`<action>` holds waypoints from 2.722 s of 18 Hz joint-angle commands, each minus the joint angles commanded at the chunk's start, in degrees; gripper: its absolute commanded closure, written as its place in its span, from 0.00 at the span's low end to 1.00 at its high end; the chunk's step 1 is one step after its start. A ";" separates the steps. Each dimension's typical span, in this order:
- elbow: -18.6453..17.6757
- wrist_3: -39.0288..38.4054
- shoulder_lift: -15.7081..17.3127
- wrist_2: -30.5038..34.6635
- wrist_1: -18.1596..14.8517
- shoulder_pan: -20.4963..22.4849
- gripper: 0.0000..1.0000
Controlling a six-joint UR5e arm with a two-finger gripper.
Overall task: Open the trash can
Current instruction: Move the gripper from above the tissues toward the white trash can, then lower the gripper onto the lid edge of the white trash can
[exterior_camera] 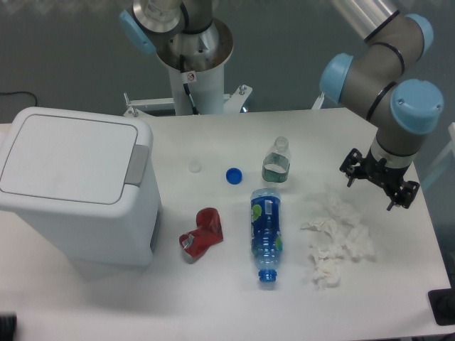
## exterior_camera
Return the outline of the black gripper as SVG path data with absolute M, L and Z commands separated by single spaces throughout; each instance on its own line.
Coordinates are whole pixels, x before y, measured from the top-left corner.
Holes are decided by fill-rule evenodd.
M 419 183 L 403 180 L 408 168 L 408 156 L 397 156 L 381 147 L 370 147 L 364 159 L 362 153 L 353 148 L 339 170 L 347 177 L 348 187 L 355 180 L 368 180 L 382 188 L 390 198 L 387 210 L 391 210 L 394 206 L 408 209 L 417 195 Z

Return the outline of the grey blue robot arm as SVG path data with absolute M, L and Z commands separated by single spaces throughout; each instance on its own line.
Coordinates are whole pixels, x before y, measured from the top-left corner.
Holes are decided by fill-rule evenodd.
M 402 80 L 431 47 L 430 22 L 402 15 L 391 1 L 335 1 L 333 7 L 368 45 L 361 58 L 341 53 L 325 67 L 322 94 L 370 122 L 377 133 L 368 154 L 352 150 L 340 170 L 349 181 L 382 188 L 392 206 L 409 207 L 419 184 L 404 174 L 439 120 L 444 98 L 424 80 Z M 167 67 L 178 115 L 232 114 L 224 66 L 232 54 L 230 29 L 211 1 L 133 1 L 119 15 L 131 43 Z

